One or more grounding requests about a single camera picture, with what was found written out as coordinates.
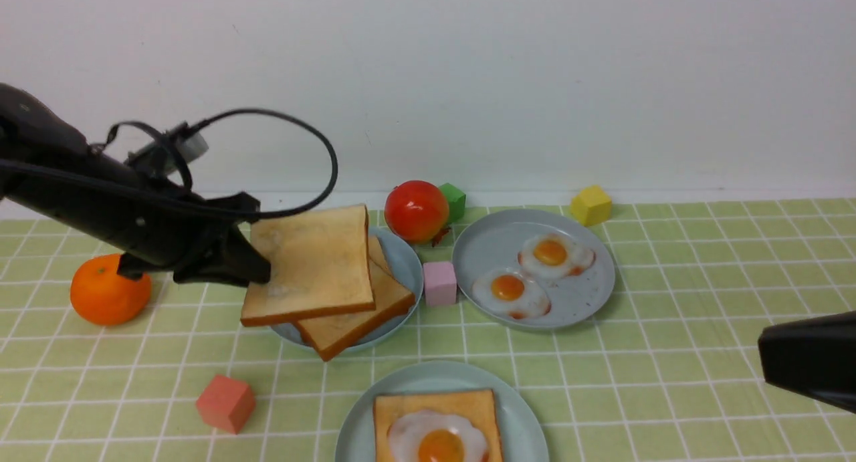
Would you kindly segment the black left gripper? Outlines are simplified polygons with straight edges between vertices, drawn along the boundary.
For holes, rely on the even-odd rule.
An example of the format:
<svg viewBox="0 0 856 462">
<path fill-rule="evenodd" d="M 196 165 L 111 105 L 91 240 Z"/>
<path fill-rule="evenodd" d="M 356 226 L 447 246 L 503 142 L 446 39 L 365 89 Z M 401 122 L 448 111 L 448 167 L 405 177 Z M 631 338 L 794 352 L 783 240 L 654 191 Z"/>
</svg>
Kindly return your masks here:
<svg viewBox="0 0 856 462">
<path fill-rule="evenodd" d="M 131 182 L 98 177 L 88 190 L 88 234 L 123 252 L 119 272 L 136 279 L 143 272 L 173 272 L 177 284 L 210 283 L 248 287 L 270 281 L 270 262 L 235 227 L 260 220 L 260 201 L 245 192 L 204 198 L 170 181 Z M 168 208 L 166 198 L 195 208 L 239 211 L 215 217 Z"/>
</svg>

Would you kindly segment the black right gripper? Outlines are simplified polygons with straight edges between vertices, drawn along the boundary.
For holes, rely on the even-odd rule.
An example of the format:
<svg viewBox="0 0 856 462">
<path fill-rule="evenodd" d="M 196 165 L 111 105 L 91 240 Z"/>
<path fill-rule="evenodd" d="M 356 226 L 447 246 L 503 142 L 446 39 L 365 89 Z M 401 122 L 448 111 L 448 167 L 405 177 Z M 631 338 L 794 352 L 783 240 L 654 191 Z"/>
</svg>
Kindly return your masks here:
<svg viewBox="0 0 856 462">
<path fill-rule="evenodd" d="M 768 384 L 854 413 L 854 312 L 767 327 L 758 350 Z"/>
</svg>

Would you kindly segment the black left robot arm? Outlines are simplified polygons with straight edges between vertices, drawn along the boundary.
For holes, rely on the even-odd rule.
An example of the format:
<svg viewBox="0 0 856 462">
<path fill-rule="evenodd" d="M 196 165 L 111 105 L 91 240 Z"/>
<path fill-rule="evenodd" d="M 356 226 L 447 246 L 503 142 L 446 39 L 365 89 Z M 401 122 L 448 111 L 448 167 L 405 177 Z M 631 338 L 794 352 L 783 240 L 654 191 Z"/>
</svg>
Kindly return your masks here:
<svg viewBox="0 0 856 462">
<path fill-rule="evenodd" d="M 116 273 L 140 280 L 266 284 L 270 263 L 238 225 L 259 209 L 245 192 L 205 199 L 104 154 L 30 93 L 2 84 L 2 197 L 120 250 Z"/>
</svg>

